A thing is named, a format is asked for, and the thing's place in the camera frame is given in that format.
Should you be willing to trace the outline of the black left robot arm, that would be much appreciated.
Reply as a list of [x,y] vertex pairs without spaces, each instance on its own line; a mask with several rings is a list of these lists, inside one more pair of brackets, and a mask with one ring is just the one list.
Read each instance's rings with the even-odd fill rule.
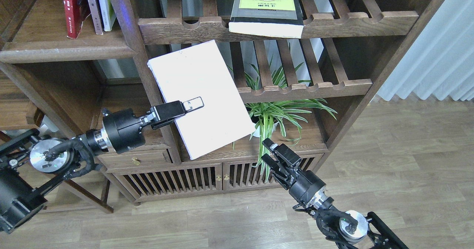
[[[40,137],[29,129],[1,145],[1,231],[12,233],[46,205],[45,195],[68,179],[99,170],[94,158],[112,148],[117,154],[144,145],[142,128],[159,129],[176,118],[204,106],[201,97],[186,102],[174,101],[151,107],[143,116],[132,109],[111,113],[102,111],[102,128],[90,129],[74,138]],[[32,188],[17,171],[28,159],[36,170],[53,174],[41,187]]]

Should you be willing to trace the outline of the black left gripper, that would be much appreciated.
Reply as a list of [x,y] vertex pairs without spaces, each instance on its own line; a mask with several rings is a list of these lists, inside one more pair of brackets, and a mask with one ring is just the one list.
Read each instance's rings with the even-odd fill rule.
[[198,96],[185,102],[174,101],[153,106],[143,116],[137,117],[131,108],[111,113],[102,109],[102,128],[97,131],[97,145],[103,152],[113,148],[121,154],[144,145],[142,129],[151,126],[152,129],[170,125],[176,118],[203,108],[203,99]]

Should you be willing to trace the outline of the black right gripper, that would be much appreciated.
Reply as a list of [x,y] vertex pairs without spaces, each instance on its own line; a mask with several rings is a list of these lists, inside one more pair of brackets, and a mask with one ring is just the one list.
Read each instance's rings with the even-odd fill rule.
[[285,144],[278,145],[266,138],[262,145],[274,157],[262,155],[262,161],[273,171],[274,179],[305,209],[327,209],[326,184],[312,171],[300,168],[301,158]]

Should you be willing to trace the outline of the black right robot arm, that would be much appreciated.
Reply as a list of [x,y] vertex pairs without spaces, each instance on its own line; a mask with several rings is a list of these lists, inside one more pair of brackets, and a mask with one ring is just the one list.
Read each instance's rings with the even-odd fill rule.
[[326,239],[339,249],[354,249],[365,237],[374,249],[406,249],[401,239],[374,213],[366,216],[349,210],[340,211],[333,198],[325,195],[326,184],[310,170],[300,168],[301,158],[285,144],[278,145],[266,138],[262,142],[273,155],[262,160],[273,172],[274,179],[297,201],[296,212],[306,212]]

